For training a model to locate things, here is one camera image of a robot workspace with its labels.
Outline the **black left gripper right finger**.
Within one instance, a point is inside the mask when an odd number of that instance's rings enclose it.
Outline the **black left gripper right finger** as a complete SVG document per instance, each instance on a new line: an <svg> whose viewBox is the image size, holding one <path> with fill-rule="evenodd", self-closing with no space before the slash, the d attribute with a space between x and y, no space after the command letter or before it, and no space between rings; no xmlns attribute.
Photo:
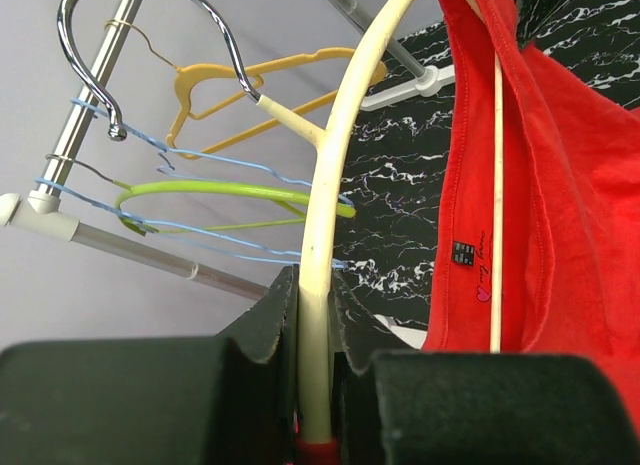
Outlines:
<svg viewBox="0 0 640 465"><path fill-rule="evenodd" d="M346 464L635 464L611 382L567 355L424 353L330 292L334 423Z"/></svg>

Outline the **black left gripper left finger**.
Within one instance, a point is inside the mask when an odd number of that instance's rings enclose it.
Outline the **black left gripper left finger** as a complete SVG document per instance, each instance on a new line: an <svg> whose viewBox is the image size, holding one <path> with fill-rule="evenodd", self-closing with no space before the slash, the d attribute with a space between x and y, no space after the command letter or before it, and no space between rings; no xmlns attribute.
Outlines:
<svg viewBox="0 0 640 465"><path fill-rule="evenodd" d="M5 464L283 464L298 270L208 336L31 342L1 355Z"/></svg>

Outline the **cream white hanger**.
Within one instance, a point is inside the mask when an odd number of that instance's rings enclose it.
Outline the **cream white hanger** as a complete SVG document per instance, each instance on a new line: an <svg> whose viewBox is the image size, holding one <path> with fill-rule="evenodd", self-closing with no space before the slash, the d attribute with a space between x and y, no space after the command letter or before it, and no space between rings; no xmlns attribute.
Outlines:
<svg viewBox="0 0 640 465"><path fill-rule="evenodd" d="M338 89L325 129L296 115L251 85L237 43L218 12L206 0L191 0L218 25L243 91L262 110L312 143L317 159L304 228L298 300L298 408L303 442L324 444L332 440L330 405L329 304L331 262L337 212L337 197L349 137L375 66L386 50L400 19L414 0L388 0L364 33ZM127 137L123 115L115 98L99 83L79 54L72 33L72 13L79 0L61 0L57 27L61 46L74 72L109 114L109 137ZM501 351L503 268L503 79L500 60L494 52L493 165L493 261L491 268L490 345Z"/></svg>

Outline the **neon green hanger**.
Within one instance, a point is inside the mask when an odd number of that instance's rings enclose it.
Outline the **neon green hanger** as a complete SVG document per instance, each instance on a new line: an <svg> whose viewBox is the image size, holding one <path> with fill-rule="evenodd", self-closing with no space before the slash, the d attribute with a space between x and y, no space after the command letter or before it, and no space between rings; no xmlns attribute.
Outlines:
<svg viewBox="0 0 640 465"><path fill-rule="evenodd" d="M140 184L127 184L123 181L109 177L95 167L76 160L76 165L92 172L100 179L116 186L121 193L115 199L112 206L94 201L92 205L102 208L118 217L119 221L128 229L145 236L152 234L179 234L179 233L200 233L213 235L219 231L244 228L265 228L280 226L285 224L303 223L307 218L307 207L310 195L299 191L287 190L277 187L269 187L255 184L214 181L203 178L191 178L186 176L172 176L168 180L145 182ZM247 198L262 200L274 203L276 206L288 211L293 215L291 219L250 222L245 224L214 227L190 227L179 225L173 222L162 222L158 220L147 220L123 209L123 204L127 201L146 197L148 195L216 195L233 198Z"/></svg>

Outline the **light blue wire hanger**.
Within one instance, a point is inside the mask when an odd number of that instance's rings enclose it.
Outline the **light blue wire hanger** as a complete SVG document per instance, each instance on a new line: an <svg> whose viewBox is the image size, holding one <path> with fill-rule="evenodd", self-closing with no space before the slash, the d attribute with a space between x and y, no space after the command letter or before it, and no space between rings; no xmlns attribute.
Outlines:
<svg viewBox="0 0 640 465"><path fill-rule="evenodd" d="M106 111L101 110L99 107L97 107L96 105L91 105L90 103L83 101L79 98L71 98L70 102L74 105L80 106L84 109L88 109L91 111L91 113L93 113L94 115L100 115L103 116L104 118L109 118L109 115ZM228 157L224 157L224 156L218 156L218 155L210 155L210 154L205 154L205 153L201 153L201 152L196 152L194 150L188 150L188 149L174 149L169 147L167 144L165 144L163 141L156 139L152 136L149 136L147 134L145 134L144 132L128 125L128 124L124 124L124 129L125 131L127 131L129 134L134 135L136 138L146 142L147 144L153 146L155 149L158 150L159 154L172 154L172 155L178 155L178 154L182 154L182 153L186 153L187 155L195 155L196 159L205 159L205 160L210 160L210 161L215 161L215 162L219 162L219 163L226 163L226 164L231 164L231 165L235 165L235 166L241 166L241 167L245 167L245 168L250 168L250 169L255 169L255 170L260 170L262 172L265 172L271 176L273 176L274 178L276 178L277 180L283 182L283 183L287 183L287 184L291 184L291 185L303 185L308 187L309 189L311 188L311 182L309 181L305 181L305 180L301 180L301 179L292 179L292 178L288 178L280 173L278 173L277 171L275 171L274 169L267 167L265 165L262 164L258 164L258 163L254 163L254 162L249 162L249 161L243 161L243 160L237 160L237 159L233 159L233 158L228 158ZM339 194L338 195L339 201L347 206L353 207L355 208L355 204L354 202L347 198L345 195Z"/></svg>

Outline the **red tank top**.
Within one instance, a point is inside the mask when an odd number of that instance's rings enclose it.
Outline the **red tank top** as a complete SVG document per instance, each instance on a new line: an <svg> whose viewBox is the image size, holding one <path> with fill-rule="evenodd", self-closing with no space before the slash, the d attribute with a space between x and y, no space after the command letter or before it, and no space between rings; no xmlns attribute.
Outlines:
<svg viewBox="0 0 640 465"><path fill-rule="evenodd" d="M494 76L504 87L506 352L593 360L639 416L639 117L534 47L513 0L439 0L455 66L424 349L489 348Z"/></svg>

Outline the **yellow hanger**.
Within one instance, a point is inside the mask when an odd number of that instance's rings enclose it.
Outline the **yellow hanger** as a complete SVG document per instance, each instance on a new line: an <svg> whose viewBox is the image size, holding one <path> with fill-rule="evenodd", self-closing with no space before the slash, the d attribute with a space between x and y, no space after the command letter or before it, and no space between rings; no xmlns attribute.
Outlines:
<svg viewBox="0 0 640 465"><path fill-rule="evenodd" d="M170 148L174 150L178 149L176 140L187 119L194 121L203 120L213 115L214 113L217 113L220 110L232 105L245 96L245 93L240 91L209 107L208 109L205 109L202 112L194 113L192 111L191 100L191 92L193 91L193 89L198 84L204 81L237 78L234 70L231 67L214 63L200 63L189 65L186 67L175 65L173 62L169 61L166 57L159 54L153 48L148 36L136 25L133 25L132 23L126 22L121 19L110 19L106 21L104 28L106 30L107 28L117 26L123 26L125 29L132 29L138 32L146 42L150 53L164 63L168 64L176 72L176 77L174 79L174 93L179 102L180 110L176 118L174 119L174 122L171 125L168 134L166 135L166 143ZM321 48L313 53L301 53L251 65L246 68L246 74L249 78L254 79L254 81L252 82L253 86L255 88L259 88L264 85L264 75L266 74L326 60L350 59L353 56L354 52L355 49L346 47ZM385 78L386 74L387 67L380 60L376 65L372 78L369 80L368 87L376 85L377 83L382 81L382 79ZM298 107L295 107L293 109L293 112L298 115L304 116L311 111L332 103L335 100L336 95L337 89L325 95L321 95L318 98L315 98L302 105L299 105ZM278 120L276 120L275 118L271 118L230 138L210 145L200 150L200 152L204 154L213 154L219 152L241 141L266 132L278 126L279 124L280 122L278 122Z"/></svg>

